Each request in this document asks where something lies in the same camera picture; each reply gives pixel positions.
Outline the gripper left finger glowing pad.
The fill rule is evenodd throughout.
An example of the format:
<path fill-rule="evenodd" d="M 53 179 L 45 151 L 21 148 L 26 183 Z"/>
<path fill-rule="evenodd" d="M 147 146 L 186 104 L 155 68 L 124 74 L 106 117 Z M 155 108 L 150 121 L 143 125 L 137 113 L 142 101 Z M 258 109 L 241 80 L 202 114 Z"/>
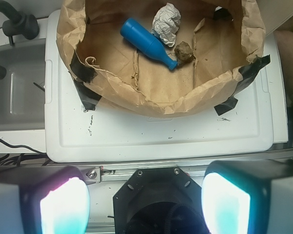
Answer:
<path fill-rule="evenodd" d="M 90 195 L 74 166 L 0 166 L 0 234 L 83 234 Z"/>

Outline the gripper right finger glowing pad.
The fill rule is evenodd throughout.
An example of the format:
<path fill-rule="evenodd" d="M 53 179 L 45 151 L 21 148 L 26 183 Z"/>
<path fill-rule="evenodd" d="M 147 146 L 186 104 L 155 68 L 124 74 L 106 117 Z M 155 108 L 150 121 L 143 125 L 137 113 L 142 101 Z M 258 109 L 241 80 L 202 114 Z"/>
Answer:
<path fill-rule="evenodd" d="M 293 159 L 213 161 L 201 200 L 212 234 L 293 234 Z"/>

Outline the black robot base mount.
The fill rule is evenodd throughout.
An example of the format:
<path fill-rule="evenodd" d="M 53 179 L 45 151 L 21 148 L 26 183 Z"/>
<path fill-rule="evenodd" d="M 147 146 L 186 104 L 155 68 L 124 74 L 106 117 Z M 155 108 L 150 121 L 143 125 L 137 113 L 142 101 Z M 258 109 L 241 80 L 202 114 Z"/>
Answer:
<path fill-rule="evenodd" d="M 201 186 L 178 167 L 138 169 L 113 197 L 117 234 L 208 234 Z"/>

